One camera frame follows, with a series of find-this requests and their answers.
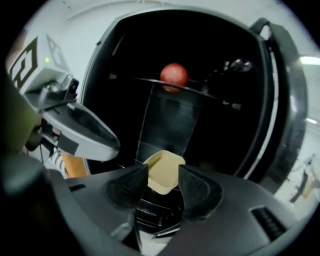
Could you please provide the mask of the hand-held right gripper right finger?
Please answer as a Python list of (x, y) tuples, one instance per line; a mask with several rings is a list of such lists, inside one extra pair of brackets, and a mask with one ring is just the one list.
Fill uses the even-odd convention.
[(180, 165), (178, 186), (180, 229), (158, 256), (247, 256), (297, 222), (270, 192), (246, 179)]

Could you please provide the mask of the black cabinet with door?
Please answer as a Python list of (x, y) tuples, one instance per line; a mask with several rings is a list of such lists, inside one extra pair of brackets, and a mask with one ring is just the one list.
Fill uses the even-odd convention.
[[(186, 68), (186, 86), (160, 80), (172, 63)], [(81, 102), (120, 141), (115, 159), (86, 161), (92, 174), (164, 150), (273, 197), (298, 158), (308, 112), (299, 51), (285, 27), (178, 7), (116, 18), (93, 51)]]

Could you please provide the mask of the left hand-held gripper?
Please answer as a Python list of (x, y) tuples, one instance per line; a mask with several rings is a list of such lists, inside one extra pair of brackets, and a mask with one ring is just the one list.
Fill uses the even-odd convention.
[(13, 85), (38, 113), (76, 101), (79, 81), (47, 34), (32, 39), (9, 68)]

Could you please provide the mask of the black and white striped cushion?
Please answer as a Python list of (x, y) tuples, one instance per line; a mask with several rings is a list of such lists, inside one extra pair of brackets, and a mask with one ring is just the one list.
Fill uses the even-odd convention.
[(66, 174), (66, 167), (61, 155), (61, 152), (57, 149), (54, 149), (53, 154), (48, 158), (46, 162), (50, 168), (61, 172), (62, 174)]

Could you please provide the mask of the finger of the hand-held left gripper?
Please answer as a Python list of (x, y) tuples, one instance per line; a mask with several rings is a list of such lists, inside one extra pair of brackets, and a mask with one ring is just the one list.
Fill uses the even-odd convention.
[(115, 133), (91, 110), (70, 102), (42, 113), (44, 120), (60, 134), (48, 139), (61, 152), (94, 161), (110, 161), (120, 152)]

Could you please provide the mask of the beige plastic tray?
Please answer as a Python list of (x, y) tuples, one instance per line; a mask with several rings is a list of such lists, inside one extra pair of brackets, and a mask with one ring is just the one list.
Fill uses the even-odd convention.
[(148, 159), (148, 187), (160, 195), (167, 195), (179, 183), (179, 165), (186, 163), (185, 159), (167, 150), (160, 150)]

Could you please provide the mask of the orange striped cushion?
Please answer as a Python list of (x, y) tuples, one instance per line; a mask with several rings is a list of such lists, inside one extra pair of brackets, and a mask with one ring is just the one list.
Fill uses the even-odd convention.
[(63, 152), (61, 153), (61, 157), (69, 178), (88, 176), (84, 160), (81, 157), (76, 157)]

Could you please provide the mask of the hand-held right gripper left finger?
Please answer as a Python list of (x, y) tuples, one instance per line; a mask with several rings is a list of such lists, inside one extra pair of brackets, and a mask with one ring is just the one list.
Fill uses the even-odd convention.
[(148, 165), (49, 179), (62, 216), (84, 252), (139, 252), (136, 207), (148, 186)]

